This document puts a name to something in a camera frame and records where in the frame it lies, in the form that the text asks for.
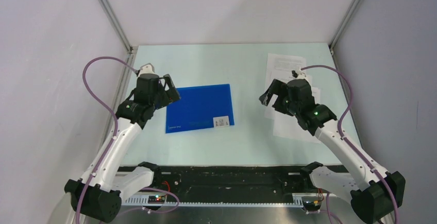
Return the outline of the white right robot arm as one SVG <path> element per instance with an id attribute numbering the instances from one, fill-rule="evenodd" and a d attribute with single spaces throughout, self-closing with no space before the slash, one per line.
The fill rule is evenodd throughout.
<path id="1" fill-rule="evenodd" d="M 364 223 L 376 223 L 402 205 L 406 180 L 395 171 L 389 172 L 375 162 L 362 148 L 338 127 L 335 114 L 325 105 L 317 104 L 309 82 L 294 79 L 288 83 L 274 79 L 259 97 L 268 106 L 273 95 L 275 111 L 293 116 L 299 126 L 326 145 L 350 173 L 342 176 L 318 162 L 301 169 L 300 187 L 306 192 L 325 189 L 349 202 Z"/>

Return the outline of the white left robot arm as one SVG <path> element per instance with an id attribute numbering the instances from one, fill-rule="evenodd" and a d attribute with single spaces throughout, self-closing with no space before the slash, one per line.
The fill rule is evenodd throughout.
<path id="1" fill-rule="evenodd" d="M 137 166 L 122 179 L 115 178 L 123 157 L 135 138 L 143 131 L 154 112 L 180 100 L 169 74 L 140 73 L 136 87 L 112 113 L 114 125 L 90 167 L 78 180 L 70 179 L 64 191 L 71 194 L 76 222 L 85 215 L 105 223 L 113 221 L 122 203 L 143 188 L 157 191 L 162 176 L 153 165 Z"/>

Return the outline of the blue plastic folder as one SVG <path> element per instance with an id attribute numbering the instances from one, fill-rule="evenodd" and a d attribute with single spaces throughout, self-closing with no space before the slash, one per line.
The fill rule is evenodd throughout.
<path id="1" fill-rule="evenodd" d="M 180 100 L 166 108 L 166 133 L 234 125 L 229 84 L 185 87 L 177 90 Z"/>

